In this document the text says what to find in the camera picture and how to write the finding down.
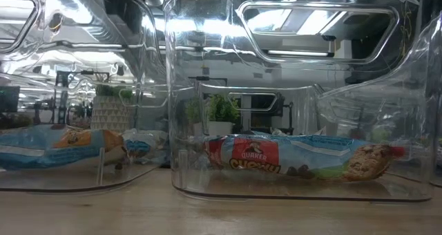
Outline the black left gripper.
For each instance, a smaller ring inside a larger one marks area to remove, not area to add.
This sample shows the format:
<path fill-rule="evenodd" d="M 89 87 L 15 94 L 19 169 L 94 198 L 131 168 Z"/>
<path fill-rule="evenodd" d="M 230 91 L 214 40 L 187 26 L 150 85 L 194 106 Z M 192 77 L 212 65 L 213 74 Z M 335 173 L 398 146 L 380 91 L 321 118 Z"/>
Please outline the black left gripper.
<path fill-rule="evenodd" d="M 55 86 L 61 87 L 61 93 L 59 97 L 59 108 L 58 108 L 58 124 L 66 123 L 66 111 L 67 111 L 67 101 L 68 101 L 68 86 L 70 73 L 68 71 L 57 71 L 57 76 L 55 80 Z"/>

